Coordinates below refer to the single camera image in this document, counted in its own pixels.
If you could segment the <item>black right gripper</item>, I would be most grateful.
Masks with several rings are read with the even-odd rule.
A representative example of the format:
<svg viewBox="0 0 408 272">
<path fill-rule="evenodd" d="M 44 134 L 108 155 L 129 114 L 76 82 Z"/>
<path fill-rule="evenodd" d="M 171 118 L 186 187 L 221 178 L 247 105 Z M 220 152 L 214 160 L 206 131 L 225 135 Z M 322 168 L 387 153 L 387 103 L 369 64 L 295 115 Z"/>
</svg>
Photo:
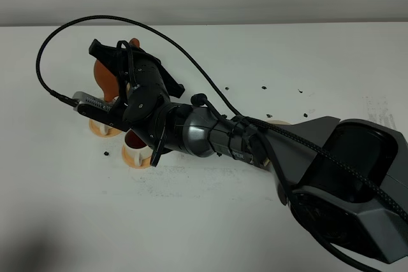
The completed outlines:
<svg viewBox="0 0 408 272">
<path fill-rule="evenodd" d="M 156 167 L 164 149 L 184 151 L 181 136 L 175 128 L 172 109 L 178 106 L 171 97 L 180 98 L 185 88 L 162 66 L 159 59 L 133 47 L 133 76 L 127 92 L 127 108 L 124 121 L 132 131 L 150 147 L 153 147 L 150 165 Z M 122 52 L 101 44 L 94 39 L 89 54 L 98 60 L 114 76 L 119 76 Z"/>
</svg>

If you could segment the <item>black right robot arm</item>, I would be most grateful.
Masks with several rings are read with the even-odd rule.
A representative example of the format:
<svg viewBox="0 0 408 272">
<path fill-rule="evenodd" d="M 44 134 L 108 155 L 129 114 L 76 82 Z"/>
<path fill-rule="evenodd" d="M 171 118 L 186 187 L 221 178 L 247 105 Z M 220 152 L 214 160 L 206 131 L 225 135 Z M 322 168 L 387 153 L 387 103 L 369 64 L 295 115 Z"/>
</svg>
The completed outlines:
<svg viewBox="0 0 408 272">
<path fill-rule="evenodd" d="M 350 266 L 368 267 L 343 249 L 386 264 L 407 257 L 407 140 L 366 120 L 321 117 L 271 124 L 222 116 L 204 94 L 184 91 L 161 63 L 120 41 L 93 41 L 89 53 L 114 74 L 119 98 L 101 121 L 132 129 L 152 149 L 150 163 L 171 151 L 225 155 L 275 175 L 281 203 L 317 241 Z"/>
</svg>

